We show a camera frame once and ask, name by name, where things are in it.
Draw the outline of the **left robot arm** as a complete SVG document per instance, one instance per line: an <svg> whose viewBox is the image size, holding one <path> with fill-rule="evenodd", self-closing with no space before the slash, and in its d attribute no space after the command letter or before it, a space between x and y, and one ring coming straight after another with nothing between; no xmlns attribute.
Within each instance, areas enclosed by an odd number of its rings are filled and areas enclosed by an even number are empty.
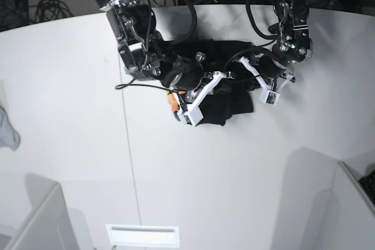
<svg viewBox="0 0 375 250"><path fill-rule="evenodd" d="M253 91L261 87L256 79L263 78L274 89L278 78L286 75L296 64L306 61L313 53L307 23L309 7L306 0L272 0L278 22L269 27L269 34L266 35L255 22L252 2L246 0L246 12L253 30L259 37L272 40L274 45L270 50L261 46L253 47L253 53L261 56L255 63L259 73L253 78L242 78L240 84Z"/></svg>

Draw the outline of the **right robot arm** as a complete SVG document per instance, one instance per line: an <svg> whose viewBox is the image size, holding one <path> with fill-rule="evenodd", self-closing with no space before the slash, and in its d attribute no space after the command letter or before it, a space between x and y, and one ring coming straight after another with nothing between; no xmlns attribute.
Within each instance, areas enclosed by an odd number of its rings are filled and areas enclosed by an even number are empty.
<svg viewBox="0 0 375 250"><path fill-rule="evenodd" d="M117 38L118 52L132 80L120 84L118 90L133 86L136 81L158 80L162 88L179 95L186 105L188 92L202 94L213 77L207 73L220 70L223 61L216 52L228 43L197 40L197 13L190 0L191 24L187 34L165 41L156 29L156 17L147 0L96 0Z"/></svg>

